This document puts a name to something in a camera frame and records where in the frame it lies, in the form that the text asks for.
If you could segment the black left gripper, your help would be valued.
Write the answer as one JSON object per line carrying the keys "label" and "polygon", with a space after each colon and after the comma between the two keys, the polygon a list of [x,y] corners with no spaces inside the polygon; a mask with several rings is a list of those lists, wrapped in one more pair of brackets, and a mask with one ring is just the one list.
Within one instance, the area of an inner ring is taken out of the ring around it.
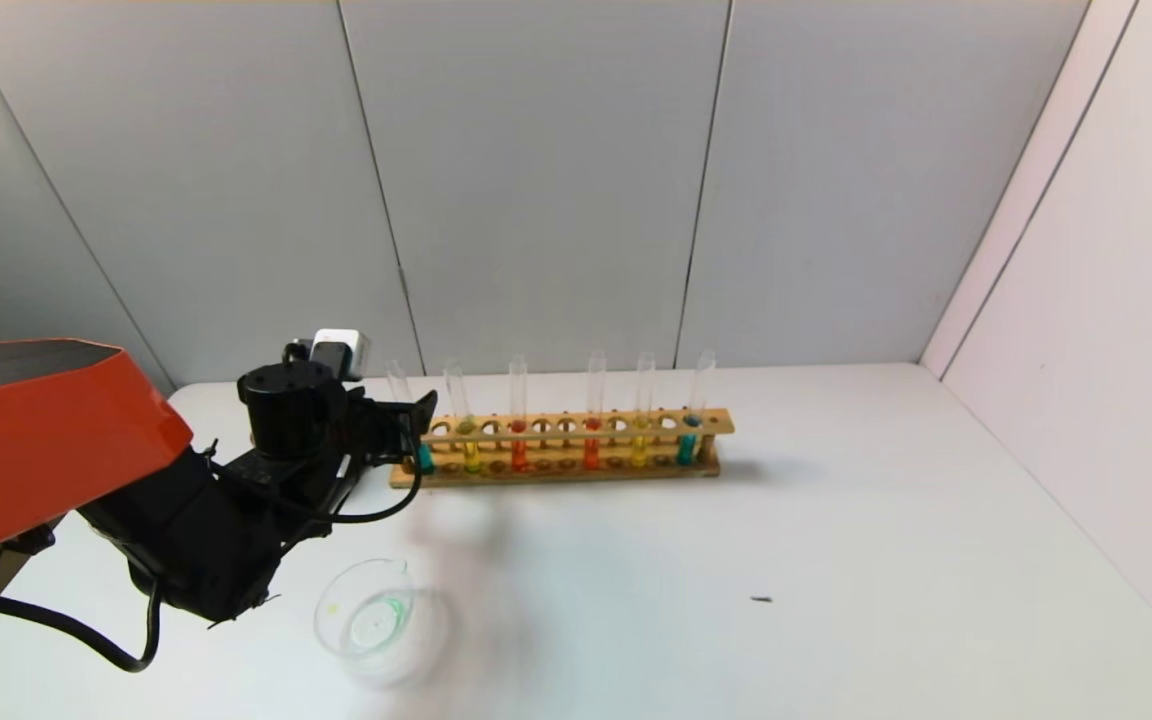
{"label": "black left gripper", "polygon": [[402,464],[416,454],[414,439],[429,434],[435,418],[438,391],[412,404],[388,404],[376,397],[348,397],[348,455],[367,468]]}

